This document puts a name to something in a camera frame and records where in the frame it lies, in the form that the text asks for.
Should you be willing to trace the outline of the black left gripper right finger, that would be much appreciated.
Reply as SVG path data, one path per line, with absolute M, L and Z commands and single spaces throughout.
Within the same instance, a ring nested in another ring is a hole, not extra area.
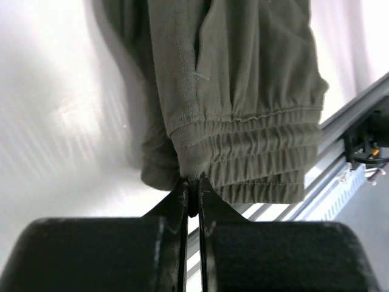
M 380 291 L 365 251 L 333 221 L 252 222 L 202 174 L 198 184 L 204 291 Z

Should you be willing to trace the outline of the olive green shorts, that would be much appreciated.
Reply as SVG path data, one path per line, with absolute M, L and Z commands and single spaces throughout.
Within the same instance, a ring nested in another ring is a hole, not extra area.
M 104 1 L 136 65 L 148 126 L 142 181 L 205 173 L 227 202 L 290 204 L 321 136 L 327 83 L 309 1 Z

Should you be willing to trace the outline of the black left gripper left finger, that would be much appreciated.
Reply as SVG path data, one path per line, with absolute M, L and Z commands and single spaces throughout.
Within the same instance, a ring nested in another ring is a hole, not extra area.
M 42 218 L 19 236 L 2 291 L 184 291 L 189 186 L 139 218 Z

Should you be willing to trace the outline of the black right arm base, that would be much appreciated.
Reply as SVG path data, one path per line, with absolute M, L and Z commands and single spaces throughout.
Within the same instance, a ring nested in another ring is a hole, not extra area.
M 388 163 L 380 153 L 388 148 L 388 96 L 360 117 L 343 135 L 346 161 L 351 169 L 361 164 L 376 167 Z

